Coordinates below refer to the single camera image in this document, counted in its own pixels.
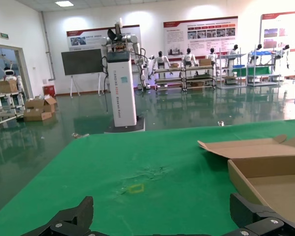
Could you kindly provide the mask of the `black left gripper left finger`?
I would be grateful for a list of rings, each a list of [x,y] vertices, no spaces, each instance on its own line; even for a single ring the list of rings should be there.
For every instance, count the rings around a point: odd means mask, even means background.
[[[93,197],[86,196],[78,206],[60,210],[49,222],[26,236],[89,236],[93,221]]]

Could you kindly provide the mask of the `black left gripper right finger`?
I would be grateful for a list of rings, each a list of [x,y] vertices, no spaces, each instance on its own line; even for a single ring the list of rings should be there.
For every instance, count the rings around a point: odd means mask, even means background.
[[[230,195],[230,215],[238,229],[231,236],[295,236],[295,223],[268,206],[253,204],[238,193]]]

